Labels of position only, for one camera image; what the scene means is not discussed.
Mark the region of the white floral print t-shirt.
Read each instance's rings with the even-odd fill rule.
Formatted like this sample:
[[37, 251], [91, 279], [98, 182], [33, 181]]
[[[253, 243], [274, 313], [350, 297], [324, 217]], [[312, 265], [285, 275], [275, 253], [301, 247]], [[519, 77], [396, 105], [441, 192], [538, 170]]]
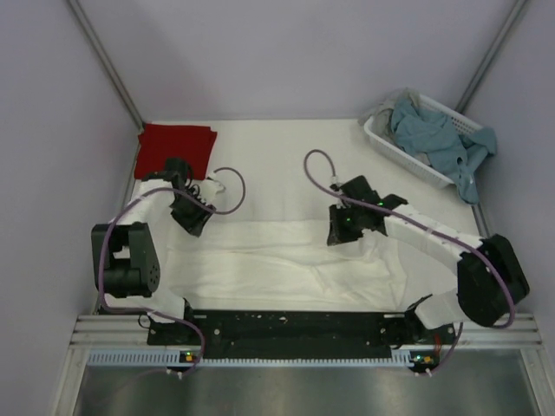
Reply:
[[172, 230], [162, 285], [199, 309], [394, 311], [407, 275], [396, 241], [329, 246], [323, 220], [213, 222]]

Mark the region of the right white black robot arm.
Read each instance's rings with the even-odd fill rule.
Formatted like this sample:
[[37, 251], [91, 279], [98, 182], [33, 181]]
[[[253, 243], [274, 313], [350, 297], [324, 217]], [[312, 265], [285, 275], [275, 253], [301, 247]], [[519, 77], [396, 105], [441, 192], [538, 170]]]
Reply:
[[398, 195], [382, 198], [362, 175], [331, 185], [341, 200], [330, 206], [330, 245], [350, 243], [365, 231], [408, 244], [447, 267], [456, 282], [409, 307], [407, 337], [423, 343], [440, 326], [473, 322], [492, 328], [513, 315], [530, 286], [510, 241], [499, 234], [481, 237], [459, 232], [418, 212]]

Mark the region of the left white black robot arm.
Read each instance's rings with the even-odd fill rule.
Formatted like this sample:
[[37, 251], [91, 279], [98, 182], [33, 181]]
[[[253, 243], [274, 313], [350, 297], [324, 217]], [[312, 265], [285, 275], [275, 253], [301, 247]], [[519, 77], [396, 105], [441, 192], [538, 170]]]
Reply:
[[146, 312], [159, 322], [168, 322], [166, 332], [176, 342], [191, 341], [197, 324], [186, 316], [186, 300], [162, 285], [153, 229], [161, 219], [170, 218], [198, 237], [216, 211], [216, 196], [224, 189], [214, 173], [203, 180], [193, 179], [192, 168], [179, 158], [168, 159], [161, 170], [141, 179], [124, 212], [91, 231], [95, 286], [102, 309]]

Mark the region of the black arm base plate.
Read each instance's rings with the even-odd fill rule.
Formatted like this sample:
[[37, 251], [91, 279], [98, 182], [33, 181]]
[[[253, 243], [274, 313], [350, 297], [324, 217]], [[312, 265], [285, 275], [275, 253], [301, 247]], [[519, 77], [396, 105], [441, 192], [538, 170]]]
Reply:
[[414, 314], [198, 309], [194, 328], [150, 322], [150, 346], [205, 348], [223, 358], [385, 358], [393, 350], [422, 345], [436, 350], [454, 342], [454, 326], [426, 329]]

